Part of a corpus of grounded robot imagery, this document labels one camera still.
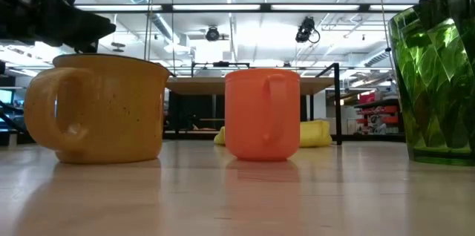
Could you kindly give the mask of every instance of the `mug rim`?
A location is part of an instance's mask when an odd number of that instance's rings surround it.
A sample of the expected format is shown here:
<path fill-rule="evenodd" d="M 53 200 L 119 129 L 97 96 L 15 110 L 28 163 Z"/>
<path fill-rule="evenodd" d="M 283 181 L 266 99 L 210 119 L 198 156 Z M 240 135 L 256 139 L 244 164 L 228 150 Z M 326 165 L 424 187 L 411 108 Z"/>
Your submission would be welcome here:
<path fill-rule="evenodd" d="M 237 70 L 237 71 L 233 71 L 231 73 L 226 74 L 224 78 L 227 81 L 230 79 L 237 79 L 245 75 L 255 74 L 255 73 L 283 74 L 285 76 L 290 76 L 292 78 L 300 79 L 300 75 L 298 73 L 291 70 L 281 69 L 281 68 L 250 68 L 250 69 Z"/>
<path fill-rule="evenodd" d="M 71 57 L 71 56 L 110 56 L 110 57 L 117 57 L 117 58 L 121 58 L 121 59 L 128 59 L 128 60 L 135 61 L 135 62 L 145 62 L 147 64 L 156 65 L 160 68 L 163 68 L 163 69 L 167 70 L 170 73 L 170 70 L 168 68 L 166 68 L 165 66 L 163 66 L 162 64 L 160 64 L 160 63 L 145 61 L 143 59 L 138 59 L 138 58 L 130 57 L 130 56 L 124 56 L 124 55 L 118 55 L 118 54 L 109 54 L 109 53 L 69 53 L 69 54 L 61 54 L 61 55 L 58 55 L 58 56 L 54 57 L 53 65 L 56 67 L 56 64 L 55 64 L 56 59 L 58 59 L 58 58 L 61 59 L 61 58 L 66 58 L 66 57 Z"/>
<path fill-rule="evenodd" d="M 419 2 L 418 4 L 415 4 L 414 6 L 409 7 L 409 8 L 407 8 L 406 10 L 403 10 L 403 11 L 397 13 L 395 16 L 393 16 L 393 18 L 391 18 L 391 19 L 389 20 L 389 22 L 391 22 L 391 21 L 394 20 L 397 16 L 399 16 L 400 14 L 405 13 L 405 12 L 408 11 L 408 10 L 414 10 L 414 8 L 416 8 L 416 7 L 420 7 L 420 6 L 423 5 L 423 4 L 430 3 L 430 2 L 433 2 L 433 1 L 437 1 L 437 0 L 427 0 L 427 1 Z"/>

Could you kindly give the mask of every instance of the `mug handle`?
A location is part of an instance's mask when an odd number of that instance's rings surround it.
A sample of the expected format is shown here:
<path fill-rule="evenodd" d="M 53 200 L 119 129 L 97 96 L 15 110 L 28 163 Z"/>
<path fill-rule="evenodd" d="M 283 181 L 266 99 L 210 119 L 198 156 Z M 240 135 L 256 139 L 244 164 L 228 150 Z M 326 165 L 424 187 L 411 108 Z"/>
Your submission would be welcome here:
<path fill-rule="evenodd" d="M 264 141 L 278 139 L 284 131 L 284 124 L 278 119 L 279 113 L 285 111 L 287 101 L 287 86 L 285 76 L 281 74 L 270 75 L 266 78 L 266 87 L 269 87 L 269 112 L 267 122 L 267 132 L 264 134 Z"/>
<path fill-rule="evenodd" d="M 55 117 L 55 101 L 59 86 L 65 80 L 80 79 L 91 82 L 94 73 L 87 69 L 53 68 L 35 76 L 24 98 L 24 122 L 32 138 L 40 145 L 55 151 L 71 151 L 81 147 L 88 129 L 76 133 L 61 132 Z"/>

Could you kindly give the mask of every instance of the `ceiling beam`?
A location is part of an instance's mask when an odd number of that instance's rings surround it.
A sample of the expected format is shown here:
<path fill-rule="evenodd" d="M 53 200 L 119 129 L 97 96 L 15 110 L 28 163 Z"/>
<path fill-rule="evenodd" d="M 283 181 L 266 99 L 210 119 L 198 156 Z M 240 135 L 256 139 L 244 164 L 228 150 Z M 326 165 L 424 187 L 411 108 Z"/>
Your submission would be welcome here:
<path fill-rule="evenodd" d="M 385 4 L 385 13 L 400 13 L 414 4 Z M 150 13 L 143 4 L 76 4 L 90 13 Z M 152 13 L 382 13 L 380 4 L 153 4 Z"/>

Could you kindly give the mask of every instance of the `cable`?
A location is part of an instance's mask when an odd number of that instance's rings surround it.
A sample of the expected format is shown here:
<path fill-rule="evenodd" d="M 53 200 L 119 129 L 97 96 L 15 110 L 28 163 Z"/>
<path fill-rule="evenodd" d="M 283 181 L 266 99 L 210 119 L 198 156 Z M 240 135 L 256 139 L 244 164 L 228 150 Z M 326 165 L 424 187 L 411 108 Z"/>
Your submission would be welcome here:
<path fill-rule="evenodd" d="M 320 42 L 321 36 L 320 36 L 320 33 L 315 28 L 313 28 L 313 31 L 314 31 L 313 33 L 317 33 L 318 40 L 316 42 L 313 42 L 312 40 L 309 39 L 309 42 L 312 43 L 312 44 L 317 44 L 317 43 Z"/>
<path fill-rule="evenodd" d="M 389 46 L 389 39 L 387 37 L 387 28 L 386 28 L 386 16 L 384 14 L 384 0 L 381 0 L 381 13 L 383 15 L 383 22 L 384 22 L 384 38 L 386 39 L 386 51 L 391 51 L 391 47 Z"/>
<path fill-rule="evenodd" d="M 175 14 L 174 13 L 171 13 L 171 31 L 173 32 L 173 29 L 174 29 L 174 26 L 175 26 Z M 173 54 L 173 74 L 174 75 L 177 75 L 177 69 L 175 67 L 175 37 L 172 36 L 171 37 L 171 43 L 172 43 L 172 54 Z"/>
<path fill-rule="evenodd" d="M 383 15 L 383 22 L 384 22 L 384 38 L 386 39 L 386 50 L 384 50 L 384 51 L 386 51 L 387 54 L 389 55 L 388 59 L 389 59 L 389 62 L 391 63 L 391 68 L 392 68 L 392 72 L 390 73 L 390 75 L 391 75 L 391 78 L 396 81 L 396 85 L 397 85 L 396 90 L 397 90 L 397 93 L 398 93 L 399 109 L 402 109 L 401 95 L 399 94 L 398 78 L 395 77 L 396 67 L 395 67 L 394 62 L 393 62 L 393 57 L 391 57 L 391 47 L 389 46 L 389 39 L 387 37 L 386 15 L 384 14 L 384 0 L 381 0 L 381 13 Z"/>
<path fill-rule="evenodd" d="M 145 25 L 145 49 L 143 50 L 143 59 L 146 61 L 147 60 L 147 47 L 149 47 L 150 45 L 150 42 L 148 40 L 148 27 L 151 26 L 151 20 L 150 20 L 150 16 L 151 16 L 151 10 L 152 10 L 152 4 L 154 3 L 153 0 L 148 0 L 148 3 L 147 3 L 147 24 Z"/>
<path fill-rule="evenodd" d="M 152 16 L 153 13 L 153 10 L 152 10 L 152 5 L 154 3 L 154 0 L 149 0 L 149 14 L 148 14 L 148 18 L 150 18 L 150 16 Z M 147 61 L 150 61 L 150 54 L 151 54 L 151 20 L 150 20 L 150 33 L 148 33 L 148 55 L 147 55 Z"/>

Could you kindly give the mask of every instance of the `computer monitor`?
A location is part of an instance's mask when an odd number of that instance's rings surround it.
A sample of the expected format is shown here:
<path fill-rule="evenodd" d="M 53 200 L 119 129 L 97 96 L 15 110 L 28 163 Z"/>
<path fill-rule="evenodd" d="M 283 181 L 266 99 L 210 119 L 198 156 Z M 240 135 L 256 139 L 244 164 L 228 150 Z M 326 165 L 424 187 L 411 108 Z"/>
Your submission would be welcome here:
<path fill-rule="evenodd" d="M 12 103 L 13 92 L 0 89 L 0 101 L 3 103 Z"/>

